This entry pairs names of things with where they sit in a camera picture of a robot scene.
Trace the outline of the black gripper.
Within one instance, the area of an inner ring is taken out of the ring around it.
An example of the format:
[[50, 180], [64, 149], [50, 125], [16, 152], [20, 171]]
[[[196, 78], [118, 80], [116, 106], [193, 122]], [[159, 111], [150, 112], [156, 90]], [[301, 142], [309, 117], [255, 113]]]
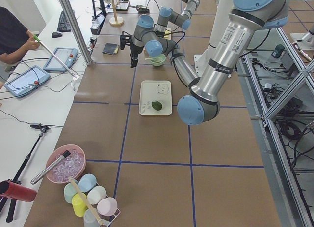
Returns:
[[130, 44], [130, 56], [131, 56], [131, 65], [130, 68], [134, 68], [138, 64], [138, 55], [142, 53], [143, 46], [137, 46], [135, 44]]

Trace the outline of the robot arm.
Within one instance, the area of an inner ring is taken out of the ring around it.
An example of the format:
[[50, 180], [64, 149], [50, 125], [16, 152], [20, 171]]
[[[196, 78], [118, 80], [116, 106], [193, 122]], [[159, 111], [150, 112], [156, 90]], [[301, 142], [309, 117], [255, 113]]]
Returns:
[[157, 24], [154, 27], [158, 36], [164, 36], [168, 23], [171, 22], [183, 30], [187, 30], [191, 24], [191, 17], [199, 7], [200, 0], [181, 0], [186, 3], [186, 7], [181, 14], [175, 12], [170, 7], [162, 7], [159, 11]]
[[138, 56], [143, 50], [151, 57], [161, 54], [168, 57], [179, 79], [190, 92], [179, 100], [178, 114], [184, 123], [198, 125], [218, 115], [218, 93], [254, 33], [287, 23], [290, 0], [232, 0], [232, 7], [227, 11], [229, 23], [222, 31], [222, 37], [213, 56], [205, 64], [202, 75], [192, 68], [178, 44], [164, 37], [168, 23], [188, 29], [191, 17], [200, 4], [200, 0], [181, 1], [186, 4], [181, 14], [170, 7], [163, 7], [157, 21], [149, 15], [141, 15], [132, 35], [121, 34], [120, 47], [130, 47], [131, 67], [137, 66]]

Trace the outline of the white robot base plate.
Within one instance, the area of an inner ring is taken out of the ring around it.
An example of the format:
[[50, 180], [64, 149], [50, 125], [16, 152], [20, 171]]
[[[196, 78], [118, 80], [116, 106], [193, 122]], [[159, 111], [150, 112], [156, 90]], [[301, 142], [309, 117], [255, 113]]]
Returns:
[[202, 76], [202, 74], [203, 74], [203, 72], [204, 72], [204, 70], [208, 64], [208, 60], [209, 60], [209, 58], [207, 57], [207, 53], [194, 55], [195, 71], [199, 77]]

